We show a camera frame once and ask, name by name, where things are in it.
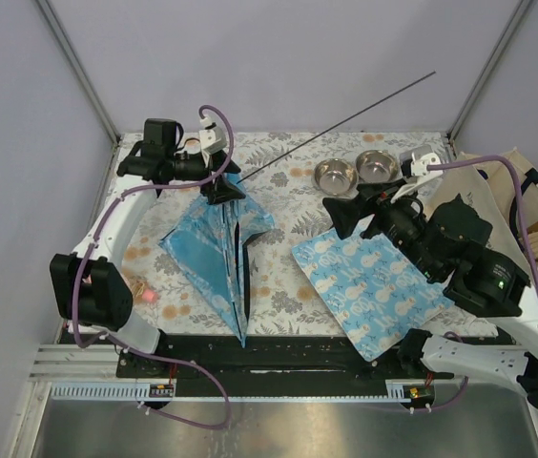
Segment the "blue snowman pet tent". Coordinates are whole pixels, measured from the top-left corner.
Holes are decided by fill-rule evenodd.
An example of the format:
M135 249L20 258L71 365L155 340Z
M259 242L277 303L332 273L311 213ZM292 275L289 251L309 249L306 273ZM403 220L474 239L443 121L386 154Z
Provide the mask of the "blue snowman pet tent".
M252 216L251 237L244 252L244 267L248 280L245 305L249 320L250 275L247 245L273 230L275 222L271 214L253 198L245 196L240 200L246 201L245 206ZM170 255L185 278L239 340L234 311L235 263L230 224L231 204L234 201L209 205L206 197L196 198L185 210L175 228L160 240L159 246Z

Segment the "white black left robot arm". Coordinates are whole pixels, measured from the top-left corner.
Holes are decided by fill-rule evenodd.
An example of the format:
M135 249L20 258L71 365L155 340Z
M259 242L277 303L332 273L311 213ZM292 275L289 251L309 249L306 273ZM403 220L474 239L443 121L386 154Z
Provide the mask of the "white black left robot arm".
M118 164L114 199L72 252L57 254L50 263L59 315L139 352L137 365L151 377L168 371L171 355L158 345L160 330L135 311L120 272L138 224L164 190L197 187L212 205L245 197L227 177L238 170L231 161L235 142L229 121L210 105L201 106L198 115L200 151L193 155L178 146L183 136L178 122L147 119L142 139Z

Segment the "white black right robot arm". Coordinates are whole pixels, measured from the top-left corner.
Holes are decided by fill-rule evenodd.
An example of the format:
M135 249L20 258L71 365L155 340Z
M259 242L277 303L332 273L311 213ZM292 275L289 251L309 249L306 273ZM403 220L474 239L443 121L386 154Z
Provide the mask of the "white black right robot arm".
M398 196L395 183L363 184L354 198L324 198L340 239L369 219L363 239L386 237L443 294L471 315L506 331L521 347L496 350L453 342L421 329L399 344L398 366L411 378L452 373L510 389L538 409L538 287L508 256L487 247L489 222L461 197L427 217L415 194Z

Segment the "left steel pet bowl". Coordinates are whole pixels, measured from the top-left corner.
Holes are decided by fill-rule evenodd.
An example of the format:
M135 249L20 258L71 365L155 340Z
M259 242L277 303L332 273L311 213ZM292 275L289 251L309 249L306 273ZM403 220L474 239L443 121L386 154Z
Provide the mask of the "left steel pet bowl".
M316 165L313 182L328 196L344 196L355 189L358 174L351 163L343 159L331 158Z

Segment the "steel pet bowl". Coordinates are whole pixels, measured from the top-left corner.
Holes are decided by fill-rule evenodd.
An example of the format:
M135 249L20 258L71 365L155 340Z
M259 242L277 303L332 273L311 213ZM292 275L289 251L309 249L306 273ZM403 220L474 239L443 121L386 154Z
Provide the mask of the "steel pet bowl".
M331 158L316 165L313 182L328 196L344 196L355 189L358 174L351 163L343 159Z
M365 183L393 181L400 172L400 163L386 150L367 150L355 161L359 179Z

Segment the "right steel pet bowl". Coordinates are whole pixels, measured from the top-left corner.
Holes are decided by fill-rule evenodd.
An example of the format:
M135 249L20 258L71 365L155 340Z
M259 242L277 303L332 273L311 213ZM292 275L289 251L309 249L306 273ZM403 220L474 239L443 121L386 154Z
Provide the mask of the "right steel pet bowl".
M400 163L386 150L367 150L355 161L359 179L365 183L393 181L400 172Z

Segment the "blue snowman tent mat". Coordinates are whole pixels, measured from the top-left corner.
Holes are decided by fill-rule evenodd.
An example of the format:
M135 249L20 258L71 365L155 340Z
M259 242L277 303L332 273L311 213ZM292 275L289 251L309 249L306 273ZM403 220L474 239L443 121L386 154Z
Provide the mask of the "blue snowman tent mat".
M331 229L292 248L305 277L347 339L367 362L453 304L426 276L379 235L347 239Z

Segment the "pink pet toy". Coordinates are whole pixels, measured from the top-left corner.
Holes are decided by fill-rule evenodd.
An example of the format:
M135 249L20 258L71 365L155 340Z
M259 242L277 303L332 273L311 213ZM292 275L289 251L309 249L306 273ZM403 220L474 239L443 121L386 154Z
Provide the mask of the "pink pet toy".
M126 278L125 282L132 292L134 303L154 303L158 300L158 293L145 280Z

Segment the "floral white tablecloth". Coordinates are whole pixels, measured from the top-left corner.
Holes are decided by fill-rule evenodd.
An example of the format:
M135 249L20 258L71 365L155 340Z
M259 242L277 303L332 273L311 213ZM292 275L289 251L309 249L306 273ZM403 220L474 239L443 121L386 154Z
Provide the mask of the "floral white tablecloth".
M234 159L243 176L303 142L311 133L238 133ZM367 150L398 156L430 145L444 160L453 153L438 132L330 133L244 181L253 198L275 222L275 229L248 246L250 335L339 336L341 329L295 262L291 249L331 225L313 183L316 165L328 158L349 162ZM231 330L185 278L159 241L176 225L197 189L164 191L144 214L121 264L128 278L145 280L158 293L154 303L135 310L167 334L228 335Z

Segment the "beige canvas tote bag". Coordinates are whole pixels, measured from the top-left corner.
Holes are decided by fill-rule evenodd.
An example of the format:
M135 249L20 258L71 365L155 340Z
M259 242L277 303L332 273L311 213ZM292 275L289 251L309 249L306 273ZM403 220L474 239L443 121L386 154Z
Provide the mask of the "beige canvas tote bag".
M521 184L522 204L507 167L490 161L448 171L434 198L436 205L460 196L478 216L492 225L487 246L507 255L527 274L531 273L523 247L522 232L538 231L538 168L518 150L503 154Z

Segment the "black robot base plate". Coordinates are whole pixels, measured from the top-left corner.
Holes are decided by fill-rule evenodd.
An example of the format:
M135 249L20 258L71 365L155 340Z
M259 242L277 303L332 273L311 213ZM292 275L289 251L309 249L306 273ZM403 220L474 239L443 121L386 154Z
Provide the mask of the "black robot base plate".
M160 356L193 362L208 370L225 390L232 385L352 386L388 380L421 384L424 369L401 367L397 350L367 362L345 337L252 336L242 346L234 336L167 335Z

